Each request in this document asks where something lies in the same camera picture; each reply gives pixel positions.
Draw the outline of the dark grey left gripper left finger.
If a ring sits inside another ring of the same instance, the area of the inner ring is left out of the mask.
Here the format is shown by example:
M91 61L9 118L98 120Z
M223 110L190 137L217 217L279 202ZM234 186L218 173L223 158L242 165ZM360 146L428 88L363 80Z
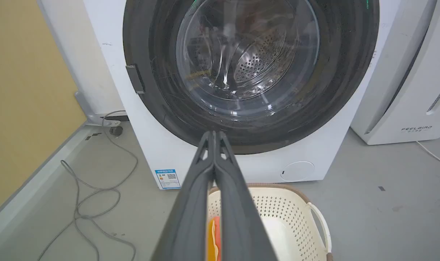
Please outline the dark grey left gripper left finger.
M205 261L207 193L213 182L215 132L203 134L152 261Z

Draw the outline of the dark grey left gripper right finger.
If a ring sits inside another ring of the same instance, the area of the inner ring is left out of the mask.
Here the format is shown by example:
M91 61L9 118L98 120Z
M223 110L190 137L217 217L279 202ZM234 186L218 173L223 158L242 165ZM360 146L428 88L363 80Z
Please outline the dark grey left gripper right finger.
M226 135L214 132L213 141L215 182L221 192L222 260L276 261L277 256Z

